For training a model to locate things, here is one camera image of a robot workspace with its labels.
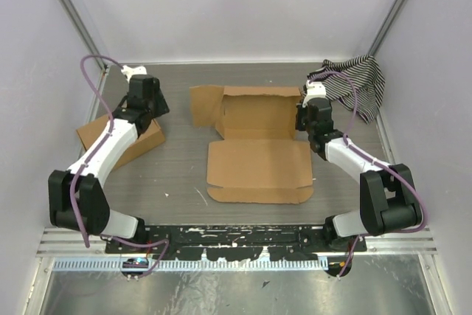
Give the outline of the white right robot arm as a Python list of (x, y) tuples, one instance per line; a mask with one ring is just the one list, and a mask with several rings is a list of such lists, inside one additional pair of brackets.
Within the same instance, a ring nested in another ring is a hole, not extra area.
[(340, 167), (359, 185), (359, 208), (325, 219), (324, 242), (329, 250), (344, 250), (352, 236), (413, 233), (426, 226), (410, 169), (377, 160), (335, 129), (329, 100), (302, 100), (297, 105), (296, 129), (308, 133), (314, 153)]

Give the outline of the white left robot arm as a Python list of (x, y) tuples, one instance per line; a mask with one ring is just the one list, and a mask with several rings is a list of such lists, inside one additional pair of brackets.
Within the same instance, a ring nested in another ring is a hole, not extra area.
[(143, 219), (114, 211), (103, 192), (110, 172), (155, 118), (169, 112), (158, 78), (134, 74), (128, 92), (112, 112), (103, 132), (67, 170), (48, 178), (49, 219), (53, 226), (90, 235), (121, 238), (131, 253), (143, 252), (148, 234)]

